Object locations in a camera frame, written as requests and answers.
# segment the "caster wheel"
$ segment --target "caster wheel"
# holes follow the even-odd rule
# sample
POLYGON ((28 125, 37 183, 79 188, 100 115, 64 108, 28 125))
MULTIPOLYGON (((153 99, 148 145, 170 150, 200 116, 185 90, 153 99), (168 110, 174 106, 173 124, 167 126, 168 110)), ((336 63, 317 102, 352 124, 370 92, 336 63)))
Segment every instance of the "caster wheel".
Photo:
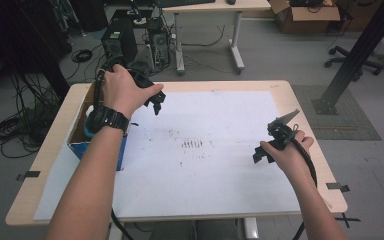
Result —
POLYGON ((331 48, 331 49, 329 50, 329 55, 333 55, 333 54, 335 54, 335 53, 336 53, 336 49, 331 48))
POLYGON ((331 61, 325 62, 325 67, 326 68, 332 67, 332 62, 331 61))
POLYGON ((376 69, 374 72, 373 72, 373 75, 377 76, 380 74, 382 70, 381 69, 376 69))

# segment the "white paper sheet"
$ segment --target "white paper sheet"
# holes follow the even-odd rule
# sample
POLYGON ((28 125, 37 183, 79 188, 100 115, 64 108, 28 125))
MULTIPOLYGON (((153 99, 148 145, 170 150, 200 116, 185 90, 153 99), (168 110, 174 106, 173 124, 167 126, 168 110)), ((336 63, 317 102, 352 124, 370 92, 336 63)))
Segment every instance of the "white paper sheet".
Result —
MULTIPOLYGON (((292 187, 276 164, 265 159, 254 164, 252 159, 259 141, 271 140, 267 124, 278 117, 269 92, 166 94, 158 116, 152 107, 142 107, 131 120, 138 126, 130 126, 123 170, 115 179, 113 207, 118 217, 199 218, 299 211, 292 187)), ((58 175, 66 173, 55 165, 67 158, 70 163, 77 160, 65 149, 51 170, 36 220, 52 217, 55 200, 67 184, 67 176, 64 183, 57 183, 58 175)), ((63 168, 72 174, 72 165, 63 168)))

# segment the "desk leg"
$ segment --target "desk leg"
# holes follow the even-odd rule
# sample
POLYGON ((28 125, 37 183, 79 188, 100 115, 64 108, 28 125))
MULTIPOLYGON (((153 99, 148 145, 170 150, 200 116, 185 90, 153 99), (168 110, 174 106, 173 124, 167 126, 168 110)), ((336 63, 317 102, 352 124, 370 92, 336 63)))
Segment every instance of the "desk leg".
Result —
POLYGON ((245 238, 259 239, 256 218, 244 218, 245 238))
POLYGON ((242 12, 236 12, 235 16, 235 28, 233 29, 233 39, 229 39, 230 49, 232 49, 232 54, 235 59, 236 67, 240 73, 244 68, 244 62, 242 61, 241 54, 238 50, 238 37, 239 37, 239 27, 241 25, 242 12))
POLYGON ((174 14, 174 31, 176 32, 176 68, 180 75, 185 74, 185 63, 183 62, 182 41, 180 39, 179 13, 174 14))

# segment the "black watch strap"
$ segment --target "black watch strap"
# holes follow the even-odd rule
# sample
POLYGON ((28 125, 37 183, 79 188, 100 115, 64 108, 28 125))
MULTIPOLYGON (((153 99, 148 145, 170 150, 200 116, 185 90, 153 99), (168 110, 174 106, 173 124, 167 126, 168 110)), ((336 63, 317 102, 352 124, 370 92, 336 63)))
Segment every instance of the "black watch strap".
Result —
POLYGON ((98 109, 93 110, 86 120, 86 128, 92 134, 97 133, 103 126, 109 126, 123 130, 127 134, 129 126, 129 119, 127 119, 121 112, 114 109, 99 106, 98 109))
POLYGON ((129 127, 129 119, 127 119, 121 112, 117 112, 114 109, 100 106, 99 111, 102 111, 102 126, 109 126, 112 128, 117 128, 123 130, 124 133, 127 132, 129 127))

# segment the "desk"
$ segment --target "desk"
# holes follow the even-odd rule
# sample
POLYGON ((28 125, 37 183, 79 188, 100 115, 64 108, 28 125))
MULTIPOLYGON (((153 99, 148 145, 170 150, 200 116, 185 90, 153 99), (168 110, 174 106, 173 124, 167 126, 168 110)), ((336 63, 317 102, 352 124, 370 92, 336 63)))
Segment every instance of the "desk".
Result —
MULTIPOLYGON (((211 91, 214 89, 222 91, 269 91, 274 99, 280 115, 289 113, 291 109, 302 110, 292 91, 291 86, 286 81, 241 81, 241 82, 166 82, 164 83, 165 92, 188 92, 188 91, 211 91)), ((40 171, 37 178, 26 178, 11 209, 6 217, 9 225, 37 225, 47 222, 35 221, 33 219, 38 204, 40 202, 43 189, 48 178, 50 169, 56 160, 61 146, 66 144, 64 141, 67 132, 77 115, 77 111, 82 104, 84 96, 88 91, 90 84, 76 84, 70 88, 70 91, 60 108, 60 111, 31 167, 31 171, 40 171)), ((304 114, 299 114, 294 118, 294 123, 300 125, 300 129, 309 136, 314 137, 304 114)), ((319 192, 325 199, 327 206, 334 213, 345 212, 347 204, 340 190, 328 190, 326 183, 336 182, 335 178, 326 162, 326 159, 320 149, 317 141, 311 148, 311 156, 314 166, 317 170, 319 181, 319 192)), ((292 213, 256 213, 246 216, 228 215, 226 217, 258 217, 279 214, 299 214, 292 213)), ((179 216, 173 216, 172 219, 179 219, 179 216)), ((123 219, 124 221, 135 221, 137 219, 123 219)))
POLYGON ((233 38, 229 40, 230 49, 232 50, 233 57, 240 73, 245 68, 241 55, 238 50, 238 36, 241 17, 243 11, 267 10, 271 6, 266 0, 237 0, 235 5, 229 5, 226 0, 216 0, 215 3, 206 3, 182 7, 164 8, 163 12, 174 13, 174 24, 176 33, 176 66, 179 74, 185 73, 185 65, 183 62, 183 52, 180 34, 180 18, 186 17, 188 14, 195 14, 191 21, 197 21, 198 24, 205 25, 213 22, 213 19, 226 16, 229 12, 235 12, 233 38))

